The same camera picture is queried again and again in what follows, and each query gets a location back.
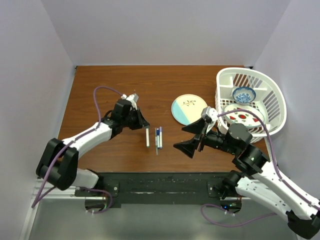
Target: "white plastic basket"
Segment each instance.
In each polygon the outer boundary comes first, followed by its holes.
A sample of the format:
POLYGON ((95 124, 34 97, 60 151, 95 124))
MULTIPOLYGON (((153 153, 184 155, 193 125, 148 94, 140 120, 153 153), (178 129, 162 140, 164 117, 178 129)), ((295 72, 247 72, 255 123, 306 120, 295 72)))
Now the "white plastic basket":
MULTIPOLYGON (((278 85, 270 77, 259 71, 228 67, 218 72, 215 91, 215 108, 218 113, 222 113, 225 106, 236 103, 232 93, 234 89, 244 86, 250 87, 256 92, 255 100, 249 105, 258 109, 264 115, 264 122, 270 135, 279 132, 287 119, 286 102, 278 85)), ((223 117, 219 117, 218 129, 220 132, 225 134, 229 125, 223 117)), ((262 127, 249 128, 248 130, 253 136, 251 143, 267 136, 262 127)))

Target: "blue pen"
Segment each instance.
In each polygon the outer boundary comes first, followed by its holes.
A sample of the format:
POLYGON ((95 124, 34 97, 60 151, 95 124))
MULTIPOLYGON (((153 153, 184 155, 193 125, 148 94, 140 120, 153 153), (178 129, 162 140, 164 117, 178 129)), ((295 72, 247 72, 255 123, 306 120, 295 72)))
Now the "blue pen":
POLYGON ((157 148, 160 148, 160 130, 159 128, 156 129, 156 142, 157 142, 157 148))
POLYGON ((154 139, 155 139, 155 154, 158 156, 158 139, 157 139, 157 128, 154 128, 154 139))

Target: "cable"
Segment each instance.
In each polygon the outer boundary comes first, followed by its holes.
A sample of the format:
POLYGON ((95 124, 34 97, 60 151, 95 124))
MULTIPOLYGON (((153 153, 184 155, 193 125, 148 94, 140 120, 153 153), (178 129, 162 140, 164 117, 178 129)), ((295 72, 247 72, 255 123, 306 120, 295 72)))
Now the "cable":
POLYGON ((248 113, 248 114, 251 114, 252 116, 254 116, 256 119, 258 119, 258 121, 261 123, 265 133, 266 133, 266 138, 270 144, 270 152, 271 152, 271 160, 272 160, 272 164, 273 164, 273 167, 274 167, 274 170, 276 172, 276 175, 279 177, 279 179, 291 190, 293 191, 296 195, 298 195, 302 200, 304 200, 308 205, 314 207, 315 209, 317 209, 318 211, 320 211, 320 207, 316 206, 316 205, 312 205, 312 202, 309 201, 307 198, 305 198, 302 194, 300 194, 300 192, 298 192, 294 187, 292 187, 285 179, 283 179, 283 177, 281 176, 280 174, 280 170, 278 168, 278 164, 277 164, 277 160, 276 160, 276 154, 275 154, 275 151, 274 151, 274 147, 272 145, 272 140, 271 140, 271 136, 269 134, 269 131, 267 129, 267 126, 265 125, 265 123, 256 115, 254 114, 253 112, 249 111, 249 110, 246 110, 246 109, 236 109, 236 110, 231 110, 231 111, 226 111, 226 112, 223 112, 223 113, 220 113, 218 114, 218 118, 219 117, 222 117, 224 115, 227 115, 227 114, 232 114, 232 113, 236 113, 236 112, 245 112, 245 113, 248 113))
POLYGON ((109 110, 109 111, 106 112, 105 115, 108 116, 111 112, 112 112, 112 110, 109 110))
POLYGON ((257 220, 260 220, 260 219, 264 219, 264 218, 267 218, 267 217, 271 217, 271 216, 275 216, 277 215, 276 213, 268 213, 268 214, 265 214, 265 215, 261 215, 261 216, 258 216, 258 217, 255 217, 253 219, 250 219, 248 221, 245 221, 245 222, 242 222, 242 223, 239 223, 239 224, 234 224, 234 225, 228 225, 228 224, 222 224, 222 223, 219 223, 219 222, 216 222, 216 221, 213 221, 211 220, 205 213, 204 213, 204 208, 205 207, 214 207, 214 208, 217 208, 217 209, 220 209, 220 210, 223 210, 225 211, 226 213, 228 214, 234 214, 233 212, 231 211, 227 211, 225 209, 223 209, 221 206, 218 206, 218 205, 215 205, 215 204, 210 204, 210 203, 207 203, 207 204, 204 204, 201 206, 201 214, 202 216, 210 223, 214 224, 214 225, 217 225, 217 226, 220 226, 220 227, 224 227, 224 228, 238 228, 238 227, 241 227, 241 226, 244 226, 244 225, 247 225, 249 223, 252 223, 254 221, 257 221, 257 220))
MULTIPOLYGON (((119 94, 120 96, 122 96, 123 94, 120 93, 119 91, 111 88, 111 87, 108 87, 108 86, 97 86, 94 91, 93 91, 93 101, 94 101, 94 105, 96 107, 96 111, 98 112, 98 124, 96 126, 96 129, 99 128, 100 124, 101 124, 101 113, 100 113, 100 109, 99 109, 99 105, 98 105, 98 102, 97 102, 97 97, 96 97, 96 92, 98 89, 109 89, 117 94, 119 94)), ((48 191, 46 191, 43 195, 41 195, 42 191, 44 190, 45 188, 45 185, 46 185, 46 182, 48 180, 48 177, 49 177, 49 174, 52 170, 52 168, 54 167, 56 161, 58 160, 58 158, 60 157, 60 155, 62 153, 65 152, 65 150, 71 145, 73 144, 75 141, 79 140, 80 138, 82 138, 83 136, 89 134, 89 133, 92 133, 95 129, 94 128, 91 128, 90 130, 84 132, 83 134, 77 136, 74 140, 71 140, 68 144, 66 144, 53 158, 52 162, 50 163, 45 175, 44 175, 44 178, 43 178, 43 181, 42 181, 42 184, 39 188, 39 191, 37 192, 36 196, 35 196, 35 199, 31 205, 31 208, 34 208, 37 203, 44 198, 44 196, 46 196, 48 193, 50 193, 53 189, 55 189, 56 187, 52 187, 50 188, 48 191)))
POLYGON ((110 198, 110 203, 109 203, 109 205, 108 205, 107 207, 105 207, 104 209, 99 210, 99 211, 94 211, 94 210, 92 210, 92 211, 91 211, 92 214, 102 214, 102 213, 106 212, 106 211, 112 206, 113 198, 112 198, 112 196, 111 196, 111 194, 110 194, 109 192, 107 192, 107 191, 105 191, 105 190, 91 189, 91 188, 86 188, 86 187, 81 187, 80 189, 81 189, 81 190, 86 190, 86 191, 88 191, 88 192, 103 193, 103 194, 108 195, 109 198, 110 198))
POLYGON ((93 91, 93 101, 94 101, 94 105, 96 107, 96 110, 98 112, 98 124, 96 126, 96 128, 99 128, 100 124, 101 124, 101 113, 100 113, 100 110, 99 110, 99 106, 98 106, 98 102, 97 102, 97 96, 96 96, 96 92, 98 89, 109 89, 111 91, 114 91, 115 93, 119 94, 120 96, 122 96, 123 94, 120 93, 119 91, 111 88, 111 87, 108 87, 108 86, 98 86, 94 89, 93 91))

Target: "brown wooden surface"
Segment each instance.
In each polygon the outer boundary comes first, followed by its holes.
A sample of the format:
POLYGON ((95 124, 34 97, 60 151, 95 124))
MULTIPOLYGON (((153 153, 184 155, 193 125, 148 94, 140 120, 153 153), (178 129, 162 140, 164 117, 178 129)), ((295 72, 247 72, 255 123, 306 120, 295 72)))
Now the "brown wooden surface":
MULTIPOLYGON (((119 92, 139 95, 138 106, 150 123, 150 148, 144 129, 124 129, 79 160, 79 168, 97 172, 229 172, 236 169, 233 156, 205 147, 193 159, 173 148, 192 134, 181 131, 171 114, 172 102, 180 95, 195 94, 215 107, 216 75, 230 66, 79 66, 64 114, 59 139, 74 136, 91 127, 98 119, 93 90, 100 85, 119 92), (163 149, 156 156, 154 128, 162 126, 163 149)), ((100 89, 97 99, 103 116, 119 96, 100 89)), ((257 146, 267 152, 265 142, 257 146)))

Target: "plate with red pattern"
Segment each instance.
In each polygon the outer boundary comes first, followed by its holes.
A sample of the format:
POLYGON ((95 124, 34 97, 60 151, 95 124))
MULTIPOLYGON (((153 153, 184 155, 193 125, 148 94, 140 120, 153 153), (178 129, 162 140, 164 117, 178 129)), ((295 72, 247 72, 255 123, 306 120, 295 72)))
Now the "plate with red pattern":
MULTIPOLYGON (((257 115, 263 122, 265 122, 265 116, 256 108, 250 105, 243 105, 243 104, 238 104, 238 103, 233 103, 230 105, 225 106, 224 112, 232 111, 232 110, 241 110, 245 109, 248 110, 255 115, 257 115)), ((238 112, 233 112, 230 114, 227 114, 224 116, 224 119, 230 123, 230 124, 243 124, 247 128, 257 128, 261 127, 261 123, 259 120, 252 116, 251 114, 244 112, 244 111, 238 111, 238 112)))

